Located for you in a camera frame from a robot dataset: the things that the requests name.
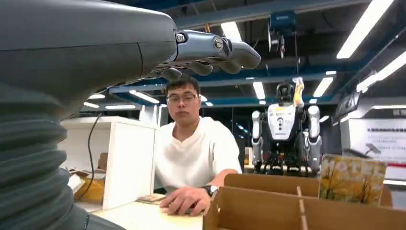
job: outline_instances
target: laboratory room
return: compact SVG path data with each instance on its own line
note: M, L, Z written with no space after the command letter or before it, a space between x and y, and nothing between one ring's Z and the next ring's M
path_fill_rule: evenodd
M405 0L0 19L0 230L405 229Z

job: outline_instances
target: humanoid robot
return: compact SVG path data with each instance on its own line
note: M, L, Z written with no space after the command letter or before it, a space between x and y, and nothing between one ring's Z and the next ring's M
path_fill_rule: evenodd
M312 105L306 111L301 97L304 84L301 78L294 79L296 87L289 82L277 86L276 94L278 103L271 104L266 113L259 111L252 113L253 121L253 160L256 173L283 175L283 166L287 166L288 173L300 174L304 166L308 173L308 166L311 172L317 173L320 164L321 137L320 133L320 111L317 106ZM303 130L303 123L309 121L308 131ZM262 123L267 121L270 140L264 140L262 134ZM270 141L270 153L264 159L262 144Z
M166 14L99 0L0 1L0 229L122 230L73 204L60 120L120 82L179 69L237 73L244 42L179 31Z

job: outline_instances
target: white cabinet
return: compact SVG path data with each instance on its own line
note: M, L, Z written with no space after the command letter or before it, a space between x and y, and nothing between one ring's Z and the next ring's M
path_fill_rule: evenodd
M58 147L67 152L61 165L91 171L88 137L96 118L65 120L68 138ZM107 152L107 170L102 209L110 209L153 193L154 152L157 150L158 126L122 117L101 117L91 139L93 166L100 154Z

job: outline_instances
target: black hair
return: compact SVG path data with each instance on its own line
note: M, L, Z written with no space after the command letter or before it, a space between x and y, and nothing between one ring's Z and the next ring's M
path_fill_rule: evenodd
M200 87L198 81L196 80L196 78L189 75L182 75L179 80L168 82L165 87L165 94L168 95L169 90L178 89L186 85L192 85L193 88L196 90L197 95L200 95Z

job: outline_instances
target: man's hand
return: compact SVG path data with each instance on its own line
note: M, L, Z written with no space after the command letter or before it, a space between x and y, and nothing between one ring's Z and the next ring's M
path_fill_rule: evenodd
M164 199L160 207L168 208L168 215L184 215L193 208L191 216L197 216L210 204L210 196L203 188L183 187L171 193Z

